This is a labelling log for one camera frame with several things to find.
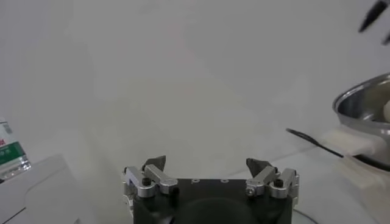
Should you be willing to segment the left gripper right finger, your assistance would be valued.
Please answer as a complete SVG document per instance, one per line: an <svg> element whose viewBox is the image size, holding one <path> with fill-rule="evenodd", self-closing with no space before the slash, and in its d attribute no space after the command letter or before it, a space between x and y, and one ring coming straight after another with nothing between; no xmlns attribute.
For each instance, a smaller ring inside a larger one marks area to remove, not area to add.
<svg viewBox="0 0 390 224"><path fill-rule="evenodd" d="M247 196L261 196L268 189L272 198L299 198L300 176L296 170L287 168L280 172L268 161L253 158L247 158L246 165L252 175L252 178L246 180Z"/></svg>

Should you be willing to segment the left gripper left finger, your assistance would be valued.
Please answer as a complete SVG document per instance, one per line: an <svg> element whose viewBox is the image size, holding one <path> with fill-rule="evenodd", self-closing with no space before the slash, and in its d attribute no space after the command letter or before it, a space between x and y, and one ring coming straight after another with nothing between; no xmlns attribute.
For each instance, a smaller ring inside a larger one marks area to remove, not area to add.
<svg viewBox="0 0 390 224"><path fill-rule="evenodd" d="M157 192L172 195L179 190L179 181L164 173L165 156L149 158L141 169L127 166L122 172L124 192L140 198L154 197Z"/></svg>

